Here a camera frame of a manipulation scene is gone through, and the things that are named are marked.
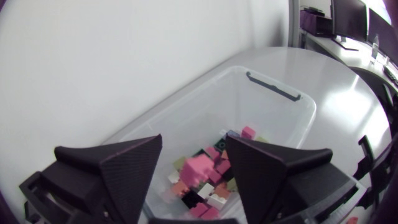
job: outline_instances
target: red block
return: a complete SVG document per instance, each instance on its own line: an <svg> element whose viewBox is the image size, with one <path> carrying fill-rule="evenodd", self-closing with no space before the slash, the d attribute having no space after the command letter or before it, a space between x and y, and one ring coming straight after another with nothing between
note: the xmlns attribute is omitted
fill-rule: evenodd
<svg viewBox="0 0 398 224"><path fill-rule="evenodd" d="M207 154L213 159L213 161L217 162L220 159L220 153L212 146L209 146L205 149Z"/></svg>
<svg viewBox="0 0 398 224"><path fill-rule="evenodd" d="M242 138L246 138L246 139L253 139L256 135L255 130L249 128L248 126L244 127L242 130Z"/></svg>
<svg viewBox="0 0 398 224"><path fill-rule="evenodd" d="M190 209L191 214L194 217L199 218L201 215L203 215L209 208L204 204L204 203L197 203L196 207L193 207Z"/></svg>
<svg viewBox="0 0 398 224"><path fill-rule="evenodd" d="M221 179L221 175L213 170L209 175L209 179L213 181L213 183L217 183Z"/></svg>
<svg viewBox="0 0 398 224"><path fill-rule="evenodd" d="M358 217L351 217L347 221L347 224L356 224L358 222Z"/></svg>
<svg viewBox="0 0 398 224"><path fill-rule="evenodd" d="M212 207L211 209L207 210L207 212L205 212L201 218L203 220L213 220L215 218L217 218L218 216L218 211L216 208Z"/></svg>
<svg viewBox="0 0 398 224"><path fill-rule="evenodd" d="M209 179L213 167L214 162L205 154L187 159L180 171L180 180L189 187L196 187Z"/></svg>
<svg viewBox="0 0 398 224"><path fill-rule="evenodd" d="M217 166L216 170L220 174L224 174L230 167L231 167L231 163L227 160L224 160L221 162L220 165Z"/></svg>

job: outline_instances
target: black block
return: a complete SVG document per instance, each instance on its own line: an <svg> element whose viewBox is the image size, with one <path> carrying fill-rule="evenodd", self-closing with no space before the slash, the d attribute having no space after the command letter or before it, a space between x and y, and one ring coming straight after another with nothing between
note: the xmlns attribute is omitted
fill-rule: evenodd
<svg viewBox="0 0 398 224"><path fill-rule="evenodd" d="M226 147L226 141L224 139L220 139L215 145L214 147L216 149L218 149L219 151L224 151L225 147Z"/></svg>
<svg viewBox="0 0 398 224"><path fill-rule="evenodd" d="M197 203L203 202L203 198L201 198L196 192L189 191L182 197L182 201L189 208L196 207Z"/></svg>
<svg viewBox="0 0 398 224"><path fill-rule="evenodd" d="M223 179L225 181L230 181L232 178L234 178L234 174L232 172L232 168L229 168L225 173L222 175Z"/></svg>
<svg viewBox="0 0 398 224"><path fill-rule="evenodd" d="M210 158L209 154L207 154L207 152L203 149L200 149L197 153L195 153L192 157L196 157L196 156L200 156L202 154L205 154L207 157Z"/></svg>

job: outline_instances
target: purple object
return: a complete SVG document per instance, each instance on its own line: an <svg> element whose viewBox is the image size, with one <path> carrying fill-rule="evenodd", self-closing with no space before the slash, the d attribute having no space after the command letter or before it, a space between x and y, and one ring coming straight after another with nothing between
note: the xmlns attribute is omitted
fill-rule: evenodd
<svg viewBox="0 0 398 224"><path fill-rule="evenodd" d="M300 27L317 37L333 36L333 21L331 19L304 10L300 11Z"/></svg>

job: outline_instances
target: desk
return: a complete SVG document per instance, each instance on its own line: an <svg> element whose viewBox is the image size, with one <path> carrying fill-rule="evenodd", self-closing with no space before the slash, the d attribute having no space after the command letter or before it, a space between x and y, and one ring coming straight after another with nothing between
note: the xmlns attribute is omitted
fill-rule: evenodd
<svg viewBox="0 0 398 224"><path fill-rule="evenodd" d="M234 65L256 70L310 95L317 112L303 149L332 149L332 163L348 175L355 173L357 163L364 157L358 141L365 134L375 156L391 142L379 100L362 79L336 60L309 50L271 47L238 54L209 73L220 73ZM120 138L116 134L104 143ZM361 183L370 186L368 177ZM370 211L371 208L355 208L352 214L365 223ZM140 223L145 222L142 214Z"/></svg>
<svg viewBox="0 0 398 224"><path fill-rule="evenodd" d="M306 48L332 57L345 64L349 68L359 68L368 71L373 75L377 75L388 82L395 89L395 91L398 92L398 87L396 87L382 71L386 58L383 55L378 54L376 62L370 62L372 54L372 47L370 45L347 39L347 43L355 45L358 51L345 50L330 38L315 37L304 30L300 31L305 35ZM398 77L398 69L395 66L389 63L387 67L393 74L396 75L396 77Z"/></svg>

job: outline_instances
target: orange block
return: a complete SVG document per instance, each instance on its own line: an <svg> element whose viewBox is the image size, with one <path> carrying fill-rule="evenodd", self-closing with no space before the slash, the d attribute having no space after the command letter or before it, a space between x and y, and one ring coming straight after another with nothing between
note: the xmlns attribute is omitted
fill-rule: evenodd
<svg viewBox="0 0 398 224"><path fill-rule="evenodd" d="M217 185L216 189L217 189L217 188L226 189L226 188L227 188L226 182L225 182L225 181L222 181L219 185Z"/></svg>
<svg viewBox="0 0 398 224"><path fill-rule="evenodd" d="M175 195L183 196L189 191L189 188L180 180L173 187L172 192Z"/></svg>
<svg viewBox="0 0 398 224"><path fill-rule="evenodd" d="M214 191L214 194L217 194L217 196L219 197L223 197L225 199L228 199L229 195L231 194L231 192L229 192L228 190L222 188L222 187L217 187L216 190Z"/></svg>
<svg viewBox="0 0 398 224"><path fill-rule="evenodd" d="M227 155L227 153L226 153L226 150L223 151L223 153L222 153L222 155L221 155L221 158L223 158L223 159L228 159L228 155Z"/></svg>

